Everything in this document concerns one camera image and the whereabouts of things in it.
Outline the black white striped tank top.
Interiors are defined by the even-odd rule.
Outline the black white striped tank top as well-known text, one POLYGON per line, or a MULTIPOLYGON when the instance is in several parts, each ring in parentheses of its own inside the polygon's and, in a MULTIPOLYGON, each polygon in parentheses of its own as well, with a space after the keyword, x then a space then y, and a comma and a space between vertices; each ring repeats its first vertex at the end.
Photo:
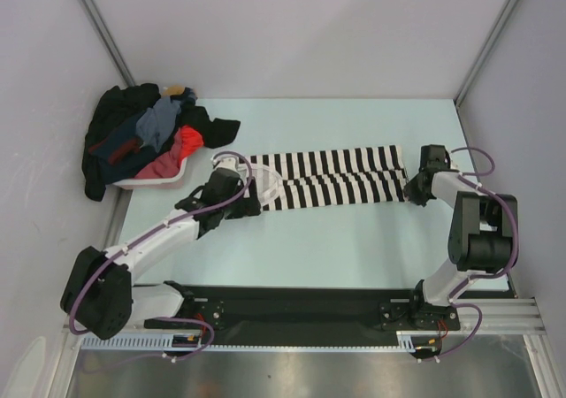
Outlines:
POLYGON ((248 157, 266 211, 360 203, 402 203, 402 149, 388 145, 248 157))

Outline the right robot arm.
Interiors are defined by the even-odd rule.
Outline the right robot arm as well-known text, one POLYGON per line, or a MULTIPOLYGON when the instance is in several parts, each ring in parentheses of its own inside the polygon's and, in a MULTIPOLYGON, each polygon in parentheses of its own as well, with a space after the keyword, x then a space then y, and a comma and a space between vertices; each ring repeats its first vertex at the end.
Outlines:
POLYGON ((446 148, 432 144, 421 148, 418 172, 403 194, 418 206, 441 200, 452 209, 447 260, 417 284, 419 299, 408 306, 409 321, 428 328, 439 319, 439 307, 453 304, 476 281, 509 274, 518 259, 518 204, 513 195, 468 180, 446 148))

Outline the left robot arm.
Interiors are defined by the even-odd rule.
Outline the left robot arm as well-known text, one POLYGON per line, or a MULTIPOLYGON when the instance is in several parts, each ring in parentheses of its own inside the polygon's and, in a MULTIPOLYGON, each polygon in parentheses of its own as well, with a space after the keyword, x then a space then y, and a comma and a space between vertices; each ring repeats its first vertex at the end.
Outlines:
POLYGON ((136 281, 182 245, 200 240, 230 218, 261 212, 250 169, 215 168, 208 181, 176 203, 161 222, 129 241, 107 249, 84 248, 75 259, 61 297, 71 333, 108 340, 127 325, 157 322, 178 327, 207 325, 195 316, 191 294, 165 281, 138 287, 136 281))

